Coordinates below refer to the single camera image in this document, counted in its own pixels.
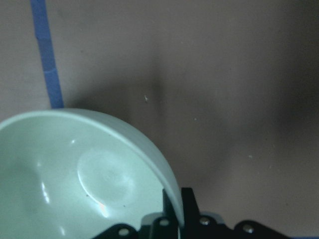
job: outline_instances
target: blue tape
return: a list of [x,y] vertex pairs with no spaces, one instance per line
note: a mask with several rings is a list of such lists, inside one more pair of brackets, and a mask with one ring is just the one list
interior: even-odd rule
[[54,52],[46,13],[45,0],[30,0],[35,37],[38,41],[42,68],[51,107],[63,108],[59,76],[55,65]]

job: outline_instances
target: gray surface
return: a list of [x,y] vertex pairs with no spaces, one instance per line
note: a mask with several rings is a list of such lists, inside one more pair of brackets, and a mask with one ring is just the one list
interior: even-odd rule
[[[47,10],[67,107],[140,129],[229,226],[319,235],[318,1],[48,0]],[[0,25],[0,120],[49,108],[29,2],[1,1]]]

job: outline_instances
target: light green bowl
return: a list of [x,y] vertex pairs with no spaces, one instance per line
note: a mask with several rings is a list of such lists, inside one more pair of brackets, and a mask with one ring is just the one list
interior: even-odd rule
[[138,130],[80,109],[0,124],[0,238],[89,239],[116,223],[139,229],[165,188],[183,225],[174,174]]

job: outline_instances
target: metal screw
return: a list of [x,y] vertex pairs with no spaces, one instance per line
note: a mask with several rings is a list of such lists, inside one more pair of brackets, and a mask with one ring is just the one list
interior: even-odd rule
[[204,225],[204,226],[207,226],[207,225],[210,224],[210,220],[209,220],[209,218],[207,218],[207,217],[201,217],[201,218],[199,219],[199,222],[200,222],[202,225]]
[[121,228],[119,229],[119,236],[125,237],[130,233],[130,231],[127,228]]
[[166,227],[166,226],[169,225],[169,220],[167,220],[166,218],[161,219],[160,222],[159,222],[159,225],[162,226],[162,227]]
[[243,226],[243,230],[247,233],[253,233],[254,232],[254,228],[251,225],[245,224]]

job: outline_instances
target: black bracket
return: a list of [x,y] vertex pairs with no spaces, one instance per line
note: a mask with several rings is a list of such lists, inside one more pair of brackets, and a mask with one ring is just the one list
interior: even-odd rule
[[288,239],[289,237],[276,232],[254,221],[242,221],[232,230],[224,224],[218,224],[213,217],[199,212],[194,192],[191,188],[181,190],[184,227],[180,228],[173,206],[163,190],[163,214],[151,225],[142,225],[139,231],[127,224],[116,224],[93,239]]

